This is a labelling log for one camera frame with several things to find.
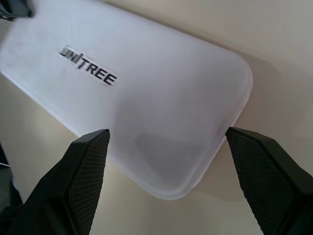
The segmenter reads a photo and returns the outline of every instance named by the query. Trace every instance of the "frosted plastic case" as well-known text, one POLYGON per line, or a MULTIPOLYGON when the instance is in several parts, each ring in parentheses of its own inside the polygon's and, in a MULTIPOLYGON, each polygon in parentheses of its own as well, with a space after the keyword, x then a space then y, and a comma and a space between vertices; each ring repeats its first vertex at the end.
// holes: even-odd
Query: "frosted plastic case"
POLYGON ((246 62, 102 2, 33 4, 2 44, 1 73, 77 136, 109 128, 108 159, 150 194, 186 195, 249 98, 246 62))

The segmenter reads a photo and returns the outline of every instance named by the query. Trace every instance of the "sticker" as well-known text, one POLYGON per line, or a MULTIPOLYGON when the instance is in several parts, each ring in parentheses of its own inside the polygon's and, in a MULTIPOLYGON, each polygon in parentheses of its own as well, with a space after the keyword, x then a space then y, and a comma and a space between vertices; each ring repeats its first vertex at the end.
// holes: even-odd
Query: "sticker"
POLYGON ((116 74, 89 59, 83 52, 77 52, 73 48, 66 46, 60 52, 60 55, 69 60, 77 69, 84 72, 89 77, 102 82, 104 85, 112 86, 117 80, 116 74))

